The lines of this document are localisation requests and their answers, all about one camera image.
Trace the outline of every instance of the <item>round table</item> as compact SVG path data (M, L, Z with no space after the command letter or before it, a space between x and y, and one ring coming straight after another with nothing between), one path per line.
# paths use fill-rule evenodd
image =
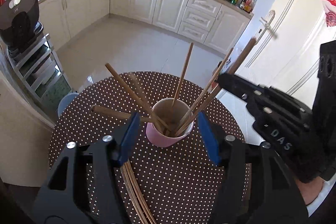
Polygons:
M163 98L174 97L178 77L145 71L134 74L150 105ZM127 84L131 83L126 73L121 77ZM184 80L179 99L191 106L201 92L202 88ZM74 141L78 145L85 145L96 142L104 135L113 135L115 127L126 123L125 120L91 113L90 107L95 104L127 113L139 111L143 116L148 116L113 77L89 86L66 108L54 128L49 146L50 166L66 143ZM235 119L217 99L206 108L206 113L212 122L222 125L227 134L245 142ZM130 162L157 224L206 223L225 171L209 160L197 123L186 138L168 148L152 145L146 138L146 126L146 123L140 125ZM90 207L92 213L99 214L92 166L88 165L87 171ZM246 165L243 197L247 190L248 174L249 166ZM141 224L117 168L115 175L131 222Z

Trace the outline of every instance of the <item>cup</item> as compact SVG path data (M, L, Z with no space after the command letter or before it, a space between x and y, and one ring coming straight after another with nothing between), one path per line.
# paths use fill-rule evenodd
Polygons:
M176 100L172 112L169 113L173 100L174 98L162 99L153 106L152 110L165 122L167 122L166 121L167 115L171 114L171 117L169 119L174 123L178 123L182 119L182 117L186 114L186 112L189 110L189 106L181 100ZM191 132L193 127L194 127L194 121L192 121L192 123L187 127L187 129L183 131L182 136L175 138L175 137L167 137L161 134L155 128L154 124L149 122L147 123L146 136L153 145L164 148L169 147L174 143L178 142L179 140L185 138Z

